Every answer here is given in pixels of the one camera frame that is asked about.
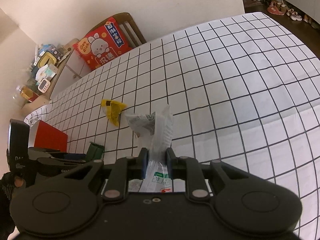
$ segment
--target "white plastic packaging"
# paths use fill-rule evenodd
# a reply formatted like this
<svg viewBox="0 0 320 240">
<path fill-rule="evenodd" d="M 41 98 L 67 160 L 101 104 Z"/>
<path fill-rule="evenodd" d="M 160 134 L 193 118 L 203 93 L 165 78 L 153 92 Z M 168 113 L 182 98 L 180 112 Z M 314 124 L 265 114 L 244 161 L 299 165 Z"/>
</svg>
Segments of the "white plastic packaging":
<svg viewBox="0 0 320 240">
<path fill-rule="evenodd" d="M 152 114 L 126 115 L 127 121 L 138 141 L 138 150 L 149 150 L 149 163 L 146 178 L 140 192 L 170 192 L 172 181 L 168 177 L 165 151 L 171 145 L 173 135 L 173 116 L 167 105 L 162 112 Z"/>
</svg>

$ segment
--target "red pillow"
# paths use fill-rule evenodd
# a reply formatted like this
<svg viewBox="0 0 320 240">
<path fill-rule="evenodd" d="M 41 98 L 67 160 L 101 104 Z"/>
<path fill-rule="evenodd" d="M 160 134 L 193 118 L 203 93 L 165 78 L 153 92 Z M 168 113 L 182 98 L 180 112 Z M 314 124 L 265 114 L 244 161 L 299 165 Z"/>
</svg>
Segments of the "red pillow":
<svg viewBox="0 0 320 240">
<path fill-rule="evenodd" d="M 131 50 L 113 17 L 73 45 L 92 70 Z"/>
</svg>

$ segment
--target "screw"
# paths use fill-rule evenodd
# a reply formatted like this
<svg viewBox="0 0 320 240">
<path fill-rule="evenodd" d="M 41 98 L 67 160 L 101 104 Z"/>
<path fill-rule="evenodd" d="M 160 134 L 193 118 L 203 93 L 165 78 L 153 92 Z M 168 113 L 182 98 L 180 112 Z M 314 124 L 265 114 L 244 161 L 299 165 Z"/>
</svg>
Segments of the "screw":
<svg viewBox="0 0 320 240">
<path fill-rule="evenodd" d="M 160 202 L 160 201 L 161 201 L 161 198 L 154 197 L 154 198 L 152 199 L 152 201 L 157 203 L 157 202 Z"/>
<path fill-rule="evenodd" d="M 206 197 L 209 193 L 204 189 L 196 189 L 192 192 L 192 195 L 197 198 Z"/>
<path fill-rule="evenodd" d="M 120 191 L 116 189 L 110 189 L 104 193 L 104 196 L 108 198 L 116 198 L 120 196 Z"/>
<path fill-rule="evenodd" d="M 145 204 L 151 204 L 152 203 L 152 201 L 150 199 L 144 199 L 142 202 L 145 203 Z"/>
</svg>

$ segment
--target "plastic bag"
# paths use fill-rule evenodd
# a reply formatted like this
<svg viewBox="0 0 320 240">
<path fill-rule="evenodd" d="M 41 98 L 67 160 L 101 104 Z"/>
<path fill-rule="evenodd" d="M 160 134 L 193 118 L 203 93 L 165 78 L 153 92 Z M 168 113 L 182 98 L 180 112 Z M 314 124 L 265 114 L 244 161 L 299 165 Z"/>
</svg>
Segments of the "plastic bag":
<svg viewBox="0 0 320 240">
<path fill-rule="evenodd" d="M 167 105 L 161 113 L 126 115 L 127 121 L 138 141 L 138 150 L 149 149 L 149 163 L 146 178 L 140 192 L 170 192 L 172 181 L 169 179 L 165 163 L 165 151 L 171 145 L 173 116 Z"/>
<path fill-rule="evenodd" d="M 103 99 L 101 101 L 101 108 L 103 112 L 115 126 L 119 126 L 119 115 L 121 114 L 122 110 L 126 107 L 126 104 L 115 100 Z"/>
</svg>

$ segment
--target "bottle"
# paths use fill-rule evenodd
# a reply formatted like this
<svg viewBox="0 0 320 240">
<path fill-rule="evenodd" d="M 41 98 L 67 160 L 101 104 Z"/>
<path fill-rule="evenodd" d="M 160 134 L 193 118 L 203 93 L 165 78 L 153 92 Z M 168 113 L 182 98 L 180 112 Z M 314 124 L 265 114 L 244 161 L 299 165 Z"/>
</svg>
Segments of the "bottle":
<svg viewBox="0 0 320 240">
<path fill-rule="evenodd" d="M 39 96 L 27 86 L 18 87 L 17 89 L 20 91 L 20 95 L 29 102 L 33 102 Z"/>
</svg>

